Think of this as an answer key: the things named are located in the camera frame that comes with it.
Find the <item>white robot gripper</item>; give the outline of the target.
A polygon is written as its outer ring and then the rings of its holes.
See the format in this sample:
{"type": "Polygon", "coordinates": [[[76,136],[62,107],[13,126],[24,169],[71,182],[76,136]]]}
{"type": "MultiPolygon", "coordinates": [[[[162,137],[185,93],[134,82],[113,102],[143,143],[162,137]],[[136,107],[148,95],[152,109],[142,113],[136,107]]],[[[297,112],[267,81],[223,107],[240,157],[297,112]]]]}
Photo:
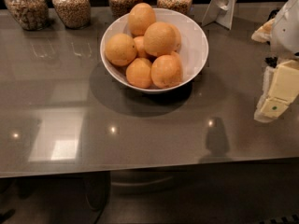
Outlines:
{"type": "MultiPolygon", "coordinates": [[[[299,0],[288,0],[276,15],[259,27],[251,39],[270,41],[271,51],[286,59],[299,58],[299,0]]],[[[299,95],[299,61],[284,60],[263,73],[263,95],[254,119],[263,123],[278,119],[299,95]]]]}

